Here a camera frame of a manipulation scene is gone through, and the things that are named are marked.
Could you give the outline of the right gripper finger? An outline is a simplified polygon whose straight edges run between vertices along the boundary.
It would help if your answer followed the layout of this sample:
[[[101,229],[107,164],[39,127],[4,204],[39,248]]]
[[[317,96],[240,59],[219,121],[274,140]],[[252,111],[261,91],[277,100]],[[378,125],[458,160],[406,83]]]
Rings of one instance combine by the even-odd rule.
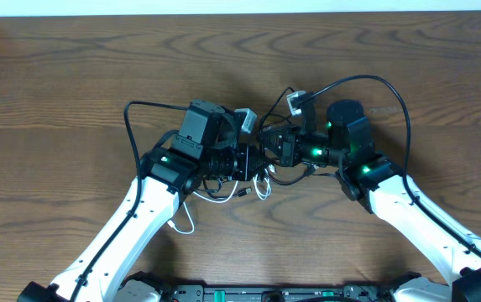
[[[279,142],[295,130],[294,125],[284,125],[279,127],[267,128],[257,135],[259,143]]]
[[[282,140],[277,140],[273,142],[258,141],[258,144],[259,144],[259,150],[261,154],[264,156],[264,159],[267,163],[283,164],[283,162],[281,161],[281,155],[282,155],[281,148],[283,147]]]

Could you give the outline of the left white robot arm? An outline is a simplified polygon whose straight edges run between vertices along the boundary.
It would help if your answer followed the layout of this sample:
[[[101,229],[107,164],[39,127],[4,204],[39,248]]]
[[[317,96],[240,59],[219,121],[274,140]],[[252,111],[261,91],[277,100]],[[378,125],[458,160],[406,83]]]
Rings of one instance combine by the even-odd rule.
[[[264,160],[240,143],[257,120],[203,100],[184,108],[178,130],[145,154],[135,152],[136,176],[118,209],[85,251],[47,286],[29,283],[20,301],[115,301],[121,284],[156,232],[205,180],[250,181]]]

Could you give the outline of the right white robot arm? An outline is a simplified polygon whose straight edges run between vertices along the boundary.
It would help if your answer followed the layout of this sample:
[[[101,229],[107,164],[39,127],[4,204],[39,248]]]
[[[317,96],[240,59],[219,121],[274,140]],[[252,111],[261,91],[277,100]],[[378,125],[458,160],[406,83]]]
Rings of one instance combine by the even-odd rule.
[[[414,180],[376,151],[363,106],[354,100],[327,109],[326,131],[316,129],[316,110],[304,91],[288,95],[300,125],[270,127],[258,134],[262,148],[281,165],[336,167],[335,177],[348,199],[359,202],[398,230],[438,270],[444,284],[407,277],[381,296],[392,301],[481,301],[481,237],[429,199]]]

